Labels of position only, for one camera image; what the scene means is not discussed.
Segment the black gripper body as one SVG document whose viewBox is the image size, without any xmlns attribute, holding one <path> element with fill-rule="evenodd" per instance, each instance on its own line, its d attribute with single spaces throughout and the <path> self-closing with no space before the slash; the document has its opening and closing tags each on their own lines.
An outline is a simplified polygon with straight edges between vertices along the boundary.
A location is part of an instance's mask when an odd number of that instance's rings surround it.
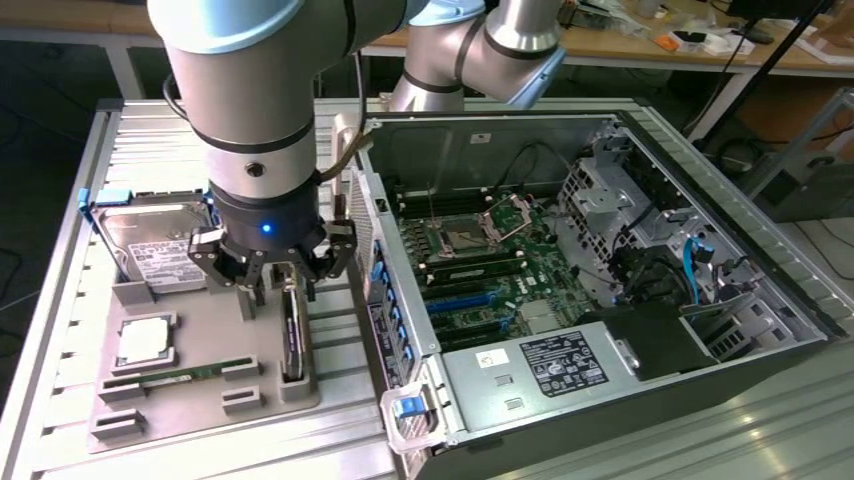
<svg viewBox="0 0 854 480">
<path fill-rule="evenodd" d="M 271 198 L 230 194 L 214 183 L 210 191 L 223 227 L 242 247 L 262 251 L 314 249 L 326 239 L 319 213 L 319 174 L 288 193 Z"/>
</svg>

